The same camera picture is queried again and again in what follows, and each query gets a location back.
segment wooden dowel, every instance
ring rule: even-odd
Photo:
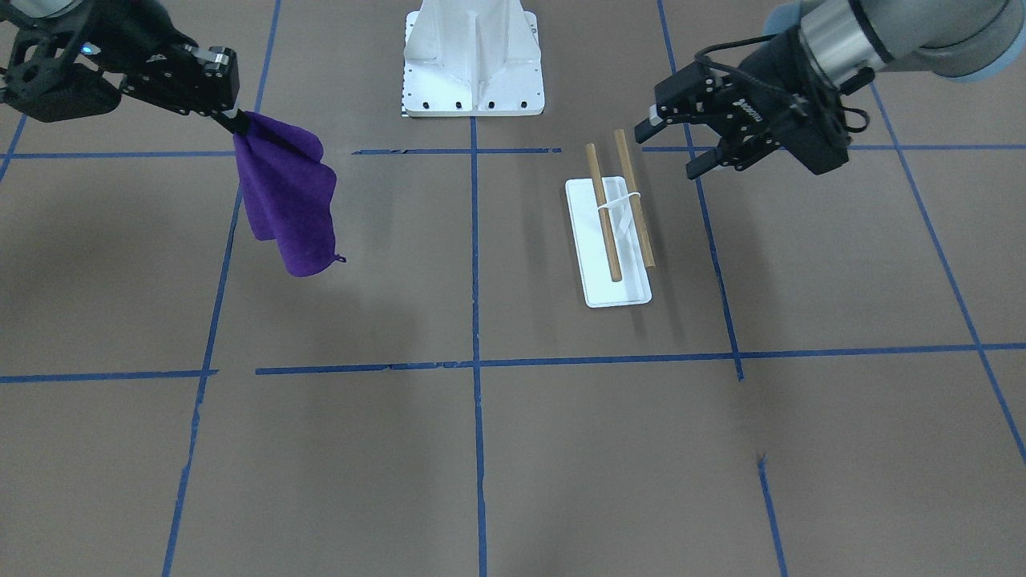
[[[648,223],[641,208],[641,197],[632,194],[638,191],[638,183],[634,178],[634,163],[631,162],[631,151],[627,148],[627,136],[620,128],[614,132],[617,140],[617,150],[620,152],[620,164],[624,168],[624,180],[627,181],[627,193],[631,194],[631,211],[634,213],[634,229],[638,233],[638,243],[641,245],[641,260],[644,268],[656,268],[656,255],[652,249],[652,237],[648,236]]]
[[[588,144],[585,147],[588,153],[588,168],[591,169],[591,183],[595,188],[595,202],[598,206],[605,204],[605,185],[602,183],[602,171],[598,167],[598,155],[595,153],[595,145]],[[609,276],[614,282],[624,279],[624,273],[620,269],[620,256],[617,255],[617,241],[613,235],[613,220],[609,218],[608,208],[599,208],[598,221],[602,225],[602,239],[605,241],[605,258],[609,262]]]

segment purple cloth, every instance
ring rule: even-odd
[[[278,241],[285,269],[310,276],[345,259],[334,253],[331,196],[334,170],[321,164],[313,133],[254,112],[245,134],[234,134],[242,198],[258,240]]]

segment white tray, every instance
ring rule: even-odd
[[[624,279],[614,282],[605,257],[605,242],[598,220],[598,204],[591,179],[566,181],[566,202],[569,204],[574,243],[577,245],[578,264],[584,300],[591,308],[642,305],[652,301],[648,272],[641,259],[641,245],[628,198],[627,183],[622,177],[602,179],[605,199],[609,203],[609,217],[617,239],[617,255]]]

